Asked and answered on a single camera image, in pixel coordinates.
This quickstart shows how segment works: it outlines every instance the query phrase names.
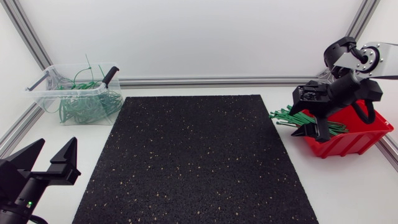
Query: clear plastic bin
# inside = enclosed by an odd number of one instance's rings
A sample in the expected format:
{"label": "clear plastic bin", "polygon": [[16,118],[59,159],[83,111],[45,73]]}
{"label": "clear plastic bin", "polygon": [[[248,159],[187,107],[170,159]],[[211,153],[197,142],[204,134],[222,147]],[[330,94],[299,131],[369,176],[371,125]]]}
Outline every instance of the clear plastic bin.
{"label": "clear plastic bin", "polygon": [[61,124],[114,124],[123,105],[115,63],[52,65],[25,89]]}

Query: black cable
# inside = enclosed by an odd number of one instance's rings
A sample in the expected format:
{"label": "black cable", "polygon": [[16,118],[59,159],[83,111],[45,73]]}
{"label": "black cable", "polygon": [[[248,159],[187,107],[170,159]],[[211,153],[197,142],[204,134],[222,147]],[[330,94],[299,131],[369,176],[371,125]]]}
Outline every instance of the black cable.
{"label": "black cable", "polygon": [[29,220],[37,224],[48,224],[43,218],[35,215],[31,215]]}
{"label": "black cable", "polygon": [[352,47],[350,49],[350,52],[354,55],[354,57],[356,57],[359,61],[361,61],[362,64],[368,61],[367,57],[363,56],[356,47]]}
{"label": "black cable", "polygon": [[368,115],[365,115],[365,112],[359,107],[359,105],[354,102],[351,104],[353,106],[356,114],[365,124],[371,124],[374,122],[376,118],[376,114],[373,108],[373,102],[371,100],[365,100],[366,109],[368,110]]}

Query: aluminum frame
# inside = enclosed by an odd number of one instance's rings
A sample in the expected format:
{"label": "aluminum frame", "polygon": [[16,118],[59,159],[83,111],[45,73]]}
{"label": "aluminum frame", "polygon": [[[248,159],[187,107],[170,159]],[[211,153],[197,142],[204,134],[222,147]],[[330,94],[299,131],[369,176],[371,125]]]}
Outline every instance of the aluminum frame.
{"label": "aluminum frame", "polygon": [[[10,20],[17,29],[33,58],[44,70],[52,61],[31,26],[19,0],[0,0]],[[380,0],[363,0],[346,35],[359,39]],[[219,77],[219,78],[125,78],[120,79],[121,88],[193,88],[193,87],[235,87],[235,86],[297,86],[309,80],[317,79],[330,83],[333,76],[328,70],[313,77]],[[24,114],[11,126],[0,139],[0,159],[7,157],[18,145],[29,129],[40,118],[44,111],[31,105]],[[398,144],[389,135],[380,140],[376,146],[387,157],[398,171]]]}

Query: speckled rubber mat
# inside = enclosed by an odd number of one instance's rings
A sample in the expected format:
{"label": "speckled rubber mat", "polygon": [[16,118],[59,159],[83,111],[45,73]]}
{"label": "speckled rubber mat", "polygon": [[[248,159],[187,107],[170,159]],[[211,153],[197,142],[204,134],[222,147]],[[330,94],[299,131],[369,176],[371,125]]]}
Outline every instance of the speckled rubber mat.
{"label": "speckled rubber mat", "polygon": [[165,96],[126,98],[74,223],[317,218],[259,95]]}

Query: red bin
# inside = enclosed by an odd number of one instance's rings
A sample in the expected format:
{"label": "red bin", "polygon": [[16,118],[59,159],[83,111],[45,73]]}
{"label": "red bin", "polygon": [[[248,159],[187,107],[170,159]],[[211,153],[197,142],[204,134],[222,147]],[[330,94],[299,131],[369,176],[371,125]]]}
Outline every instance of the red bin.
{"label": "red bin", "polygon": [[[357,101],[361,109],[367,112],[363,100]],[[345,156],[351,153],[362,155],[374,143],[378,142],[385,134],[394,130],[392,125],[386,121],[377,111],[376,119],[372,124],[365,124],[356,115],[352,106],[340,110],[331,115],[328,120],[347,125],[349,133],[333,136],[329,141],[320,143],[314,138],[304,137],[313,153],[322,159],[328,156]]]}

